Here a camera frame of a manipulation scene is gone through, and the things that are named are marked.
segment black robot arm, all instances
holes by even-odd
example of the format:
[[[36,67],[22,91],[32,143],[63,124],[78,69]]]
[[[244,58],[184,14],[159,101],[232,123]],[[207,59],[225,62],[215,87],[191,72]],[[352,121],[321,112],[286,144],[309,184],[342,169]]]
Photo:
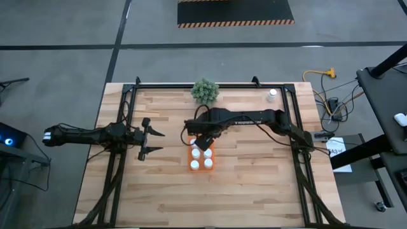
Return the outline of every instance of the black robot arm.
[[[231,125],[261,125],[271,128],[278,135],[288,135],[299,148],[313,148],[312,136],[291,123],[287,113],[281,110],[266,109],[264,111],[229,111],[225,108],[210,108],[194,120],[185,121],[185,129],[189,135],[198,136],[195,144],[206,150],[213,139]]]
[[[65,143],[76,144],[97,144],[106,149],[127,147],[127,145],[141,146],[139,152],[139,160],[144,160],[146,154],[154,150],[162,149],[162,147],[148,147],[147,135],[164,136],[163,134],[153,130],[150,126],[150,119],[144,118],[140,128],[133,128],[134,131],[127,130],[124,123],[110,123],[106,127],[95,128],[93,130],[85,130],[72,126],[63,127],[62,124],[55,125],[45,129],[43,143],[45,146],[61,146]]]

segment paper sheet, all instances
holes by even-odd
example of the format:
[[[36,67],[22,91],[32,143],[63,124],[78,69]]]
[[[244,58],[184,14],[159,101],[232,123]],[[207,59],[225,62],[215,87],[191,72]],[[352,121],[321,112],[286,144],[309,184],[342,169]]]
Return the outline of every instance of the paper sheet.
[[[326,148],[328,150],[330,150],[331,157],[339,155],[340,153],[343,153],[346,151],[345,144],[343,143],[343,138],[341,138],[341,137],[332,137],[326,143]],[[352,172],[352,168],[350,165],[345,165],[343,167],[334,169],[333,172]]]

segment wooden table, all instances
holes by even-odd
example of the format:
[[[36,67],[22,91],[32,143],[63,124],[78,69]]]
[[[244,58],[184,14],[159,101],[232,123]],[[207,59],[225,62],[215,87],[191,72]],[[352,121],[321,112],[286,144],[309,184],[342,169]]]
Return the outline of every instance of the wooden table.
[[[294,84],[304,129],[321,130],[311,84]],[[98,127],[116,121],[122,86],[122,83],[106,85]],[[214,106],[231,111],[284,110],[281,94],[268,102],[267,92],[267,89],[222,89]],[[128,150],[116,226],[303,226],[291,149],[273,142],[254,125],[232,126],[216,139],[213,172],[188,172],[187,147],[181,143],[180,133],[184,120],[193,118],[196,107],[188,89],[137,91],[132,125],[141,126],[142,118],[150,117],[152,127],[165,137],[149,136],[148,145],[164,149],[150,153],[144,162],[137,160],[139,147]],[[288,137],[266,129],[277,140],[289,143]],[[100,146],[92,146],[90,156],[101,150]],[[103,153],[88,163],[74,223],[82,220],[101,196],[108,155]],[[314,151],[312,168],[318,194],[344,222],[328,156]],[[309,196],[307,202],[313,218]],[[110,215],[109,204],[106,215]]]

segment small plant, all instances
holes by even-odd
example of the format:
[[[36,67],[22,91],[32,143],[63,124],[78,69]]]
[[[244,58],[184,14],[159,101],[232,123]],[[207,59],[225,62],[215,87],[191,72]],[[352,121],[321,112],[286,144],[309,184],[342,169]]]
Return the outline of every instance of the small plant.
[[[219,95],[219,85],[203,78],[196,82],[191,90],[192,97],[201,104],[213,104]]]

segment gray floor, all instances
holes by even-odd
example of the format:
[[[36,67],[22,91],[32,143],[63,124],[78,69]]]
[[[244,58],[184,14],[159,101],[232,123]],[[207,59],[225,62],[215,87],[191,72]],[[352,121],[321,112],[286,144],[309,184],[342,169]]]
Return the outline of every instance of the gray floor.
[[[0,45],[113,44],[124,0],[0,2]],[[205,42],[402,41],[407,16],[396,0],[290,0],[296,24],[274,27],[177,29],[176,1],[133,0],[123,44]],[[303,71],[336,69],[326,89],[355,78],[355,72],[374,66],[397,46],[338,48],[234,48],[181,50],[122,50],[113,82],[301,81]],[[1,98],[0,120],[32,134],[40,142],[43,130],[59,122],[84,128],[95,124],[111,50],[0,51],[0,80],[30,77],[8,88]],[[321,90],[320,76],[307,80]],[[343,98],[355,87],[328,93]],[[365,96],[338,135],[363,133],[371,139],[382,130]],[[15,215],[15,228],[46,228],[71,223],[88,146],[45,148],[52,158],[50,189],[27,187]],[[405,228],[407,219],[385,172],[394,209],[377,212],[380,200],[374,183],[338,183],[345,217],[357,226]],[[45,185],[46,170],[31,181]]]

